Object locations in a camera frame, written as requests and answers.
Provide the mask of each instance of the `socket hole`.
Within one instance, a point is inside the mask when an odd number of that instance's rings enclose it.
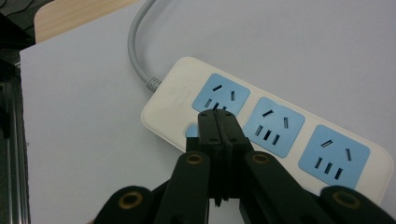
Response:
[[[216,103],[215,106],[213,106],[213,110],[216,110],[219,106],[219,103]]]
[[[285,129],[289,128],[289,119],[288,118],[283,118],[283,126]]]
[[[274,111],[273,111],[273,110],[270,110],[270,111],[264,113],[262,116],[263,116],[263,117],[266,117],[266,116],[268,116],[268,115],[270,115],[270,114],[272,114],[272,113],[274,113]]]
[[[279,140],[280,135],[277,134],[274,138],[273,145],[276,145],[277,141]]]
[[[254,134],[256,134],[256,136],[259,136],[261,131],[262,131],[262,126],[260,125]]]
[[[322,160],[323,160],[323,159],[322,159],[321,157],[319,157],[319,159],[318,159],[318,161],[317,161],[317,164],[315,165],[315,168],[318,169],[318,167],[320,166],[320,163],[321,163]]]
[[[271,130],[268,130],[267,133],[266,133],[265,136],[264,136],[264,140],[265,140],[265,141],[267,141],[267,139],[268,139],[268,137],[270,136],[270,134],[271,134]]]
[[[208,108],[210,103],[212,103],[212,99],[207,100],[207,102],[205,104],[205,108]]]
[[[329,162],[329,164],[327,164],[326,170],[324,170],[324,173],[325,173],[326,175],[328,175],[329,172],[330,172],[330,169],[332,169],[332,163],[331,163],[331,162]]]
[[[329,140],[329,141],[327,141],[327,142],[325,142],[325,143],[323,143],[321,146],[322,146],[322,147],[328,147],[328,146],[331,145],[331,144],[332,144],[332,139]]]
[[[350,149],[349,148],[346,149],[346,159],[348,161],[352,161],[352,158],[350,157]]]
[[[337,174],[335,174],[334,179],[339,179],[342,172],[343,172],[343,169],[338,168]]]
[[[218,85],[217,87],[213,88],[212,90],[213,91],[218,91],[219,89],[221,89],[221,87],[222,87],[221,85]]]

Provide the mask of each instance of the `white table surface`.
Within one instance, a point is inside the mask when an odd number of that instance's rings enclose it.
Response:
[[[87,223],[116,190],[154,189],[170,177],[181,152],[143,126],[151,93],[127,54],[141,6],[21,52],[32,223]],[[156,77],[196,57],[379,144],[395,160],[395,22],[392,0],[168,0],[148,13],[136,45]],[[395,190],[393,174],[381,203],[393,217]],[[212,206],[210,223],[243,223],[237,205]]]

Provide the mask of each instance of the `blue outlet plate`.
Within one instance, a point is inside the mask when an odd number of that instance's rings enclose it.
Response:
[[[250,141],[278,157],[285,158],[303,127],[304,121],[303,115],[262,97],[243,131]]]
[[[224,109],[237,116],[249,95],[248,88],[214,73],[195,98],[192,108],[198,112],[214,108]]]
[[[198,126],[191,124],[185,132],[186,137],[198,137]]]
[[[326,126],[318,125],[299,167],[328,185],[354,189],[370,156],[370,148]]]

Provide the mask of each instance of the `power strip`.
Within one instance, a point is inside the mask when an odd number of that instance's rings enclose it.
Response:
[[[198,113],[209,108],[235,114],[255,150],[276,156],[305,189],[319,195],[341,185],[381,202],[393,172],[384,148],[197,59],[175,64],[142,121],[185,151],[186,136],[197,135]]]

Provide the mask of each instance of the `power cord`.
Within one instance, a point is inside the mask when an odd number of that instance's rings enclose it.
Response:
[[[131,60],[131,64],[134,67],[136,73],[146,83],[146,87],[153,92],[155,92],[158,89],[158,87],[161,85],[162,82],[156,77],[149,76],[144,71],[139,61],[137,60],[135,42],[136,42],[137,28],[139,27],[140,22],[146,16],[146,13],[149,11],[149,9],[155,3],[155,1],[156,0],[148,0],[140,8],[136,16],[134,17],[134,20],[132,21],[131,28],[128,34],[128,53],[129,53],[129,58]]]

